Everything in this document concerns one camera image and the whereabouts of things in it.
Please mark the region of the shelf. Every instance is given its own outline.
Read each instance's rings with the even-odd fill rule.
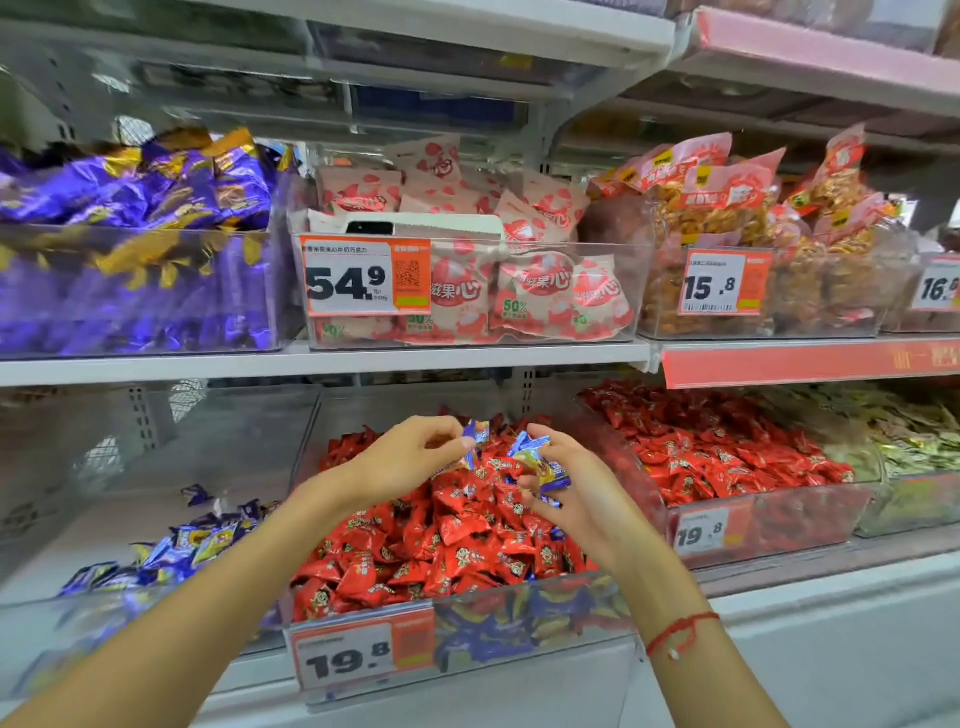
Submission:
[[[701,8],[673,71],[960,117],[960,61]]]
[[[658,344],[671,389],[960,374],[960,335]]]
[[[431,369],[545,367],[647,362],[647,341],[502,347],[443,347],[312,352],[294,342],[276,353],[216,353],[0,362],[4,386],[175,381],[247,376],[309,376]]]

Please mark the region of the white shelf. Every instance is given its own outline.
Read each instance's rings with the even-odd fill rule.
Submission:
[[[216,353],[0,362],[0,384],[95,384],[247,376],[310,376],[433,369],[545,367],[647,362],[645,340],[597,344],[405,348],[312,352],[294,342],[282,352]]]
[[[960,61],[714,8],[694,13],[685,31],[670,70],[960,117]]]

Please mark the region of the snack package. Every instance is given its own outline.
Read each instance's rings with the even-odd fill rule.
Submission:
[[[359,167],[321,167],[324,206],[347,212],[397,212],[400,206],[399,172]]]
[[[475,215],[481,195],[463,181],[443,180],[416,169],[404,173],[400,212]]]
[[[330,316],[312,321],[317,341],[324,346],[396,339],[396,316]]]
[[[397,339],[406,344],[490,343],[495,259],[496,248],[491,244],[435,240],[430,256],[430,314],[399,317]]]
[[[524,169],[515,179],[516,195],[560,230],[570,233],[584,217],[589,198],[559,180]]]
[[[420,170],[448,182],[461,178],[460,136],[456,134],[391,144],[383,148],[383,156],[404,172]]]
[[[462,167],[463,184],[467,189],[480,193],[480,200],[477,202],[477,212],[482,215],[493,215],[496,206],[500,203],[506,184],[496,175],[483,172],[479,169]]]
[[[548,338],[573,330],[573,260],[563,253],[512,255],[500,263],[491,326]]]
[[[503,221],[507,240],[516,243],[556,245],[567,242],[572,233],[572,229],[564,231],[557,227],[553,221],[509,190],[500,198],[495,214]]]
[[[727,161],[733,145],[730,133],[698,136],[682,141],[655,157],[649,155],[631,160],[617,172],[617,178],[636,192],[660,188],[659,197],[675,198],[689,170],[701,166],[719,166]]]

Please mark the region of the purple candy wrapper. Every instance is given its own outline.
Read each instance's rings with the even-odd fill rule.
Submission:
[[[104,187],[91,205],[71,216],[66,224],[140,228],[147,218],[148,202],[140,180],[119,180]]]
[[[216,169],[214,184],[220,209],[216,226],[265,230],[270,222],[272,185],[268,184],[250,132],[238,129],[229,133],[204,153],[213,158]]]
[[[139,149],[123,148],[17,177],[0,189],[0,221],[61,223],[88,206],[104,185],[133,175],[139,162]]]
[[[220,209],[213,189],[213,163],[200,152],[185,152],[183,174],[150,213],[151,230],[196,230],[216,224]]]

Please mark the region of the price label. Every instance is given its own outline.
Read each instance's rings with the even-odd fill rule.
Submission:
[[[743,544],[750,529],[753,499],[682,513],[673,539],[681,556]]]
[[[938,255],[926,264],[910,310],[950,311],[954,308],[960,308],[960,255]]]
[[[679,315],[756,316],[772,264],[770,251],[691,250]]]
[[[348,624],[293,627],[287,641],[303,691],[433,665],[433,607]]]
[[[310,316],[430,313],[430,241],[300,235]]]

